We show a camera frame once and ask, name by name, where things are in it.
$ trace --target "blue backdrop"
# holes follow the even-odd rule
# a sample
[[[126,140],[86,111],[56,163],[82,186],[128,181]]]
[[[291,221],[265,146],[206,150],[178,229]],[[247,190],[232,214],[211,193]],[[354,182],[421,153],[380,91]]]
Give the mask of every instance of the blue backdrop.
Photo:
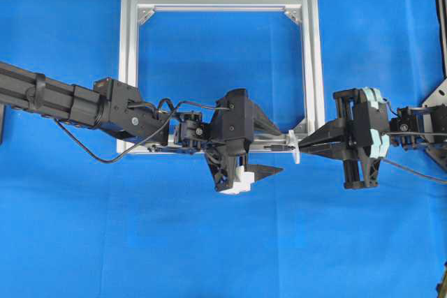
[[[117,77],[120,0],[0,0],[0,60],[91,87]],[[319,0],[332,92],[373,86],[395,107],[442,81],[434,0]],[[286,130],[302,116],[296,27],[279,13],[156,14],[143,28],[145,98],[213,103],[247,87]],[[112,157],[115,141],[75,132]],[[54,123],[6,116],[0,147],[0,297],[434,297],[446,187],[387,165],[345,191],[341,163],[254,156],[285,171],[213,191],[202,156],[101,165]],[[444,176],[424,154],[390,158]]]

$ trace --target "silver aluminum extrusion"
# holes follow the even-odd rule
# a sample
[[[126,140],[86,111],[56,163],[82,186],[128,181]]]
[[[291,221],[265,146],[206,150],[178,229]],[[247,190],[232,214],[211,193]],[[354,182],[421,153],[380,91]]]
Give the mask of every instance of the silver aluminum extrusion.
[[[302,43],[302,80],[305,117],[293,129],[297,140],[308,136],[325,123],[323,70],[321,64],[318,0],[121,0],[119,35],[119,80],[138,86],[138,33],[155,12],[283,12],[300,26]],[[289,144],[290,135],[257,134],[250,152],[271,152],[264,146]],[[169,135],[170,146],[173,135]],[[122,153],[132,144],[117,141],[117,152]],[[133,154],[153,154],[147,147],[138,147]]]

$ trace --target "blue fabric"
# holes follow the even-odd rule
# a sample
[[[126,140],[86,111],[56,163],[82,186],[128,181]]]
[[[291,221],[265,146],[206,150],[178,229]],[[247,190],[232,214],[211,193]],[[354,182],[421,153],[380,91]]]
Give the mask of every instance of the blue fabric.
[[[0,60],[91,87],[117,77],[120,0],[0,0]],[[442,80],[434,0],[319,0],[332,92],[378,87],[419,105]],[[279,13],[156,14],[142,28],[145,98],[213,103],[247,87],[282,129],[303,113],[296,27]],[[115,141],[76,130],[112,157]],[[101,165],[52,122],[8,110],[0,147],[0,297],[434,297],[446,188],[382,165],[345,191],[342,165],[253,155],[285,171],[213,191],[201,156]],[[444,176],[427,156],[390,158]]]

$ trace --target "metal bracket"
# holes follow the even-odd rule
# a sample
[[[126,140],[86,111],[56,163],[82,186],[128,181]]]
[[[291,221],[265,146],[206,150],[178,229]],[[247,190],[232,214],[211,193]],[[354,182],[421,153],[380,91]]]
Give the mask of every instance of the metal bracket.
[[[151,16],[154,15],[153,8],[139,8],[138,9],[138,24],[140,26],[144,25],[147,20],[150,19]]]
[[[432,107],[447,104],[447,79],[445,79],[422,103],[422,107]],[[424,131],[432,132],[432,118],[429,114],[423,116]],[[434,138],[426,135],[428,141],[432,142]],[[427,148],[425,152],[445,171],[447,171],[447,149]]]
[[[302,43],[302,81],[305,117],[295,127],[298,140],[313,133],[325,123],[323,71],[321,65],[318,0],[121,0],[119,37],[119,81],[138,85],[138,33],[155,12],[283,12],[300,26]],[[288,135],[256,134],[250,151],[271,152],[270,145],[284,145]],[[173,134],[169,145],[174,145]],[[117,152],[131,144],[118,140]],[[138,147],[134,154],[152,154],[147,147]]]
[[[299,8],[286,8],[284,14],[292,20],[294,24],[301,24],[301,10]]]

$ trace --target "aluminum frame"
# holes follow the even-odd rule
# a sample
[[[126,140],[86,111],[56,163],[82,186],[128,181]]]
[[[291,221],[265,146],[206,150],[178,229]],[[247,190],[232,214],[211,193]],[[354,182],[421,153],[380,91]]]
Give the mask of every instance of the aluminum frame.
[[[119,35],[119,80],[121,82],[134,87],[138,86],[139,27],[145,24],[155,12],[185,11],[283,12],[301,28],[299,31],[302,43],[305,117],[293,129],[295,136],[290,132],[280,136],[257,134],[250,146],[250,151],[271,153],[270,150],[264,149],[264,146],[290,144],[294,138],[301,140],[322,127],[325,123],[325,107],[318,0],[121,0]],[[117,152],[122,153],[131,145],[129,142],[118,140]],[[172,134],[169,135],[169,145],[174,145]],[[143,146],[135,148],[131,153],[160,154],[152,153]]]

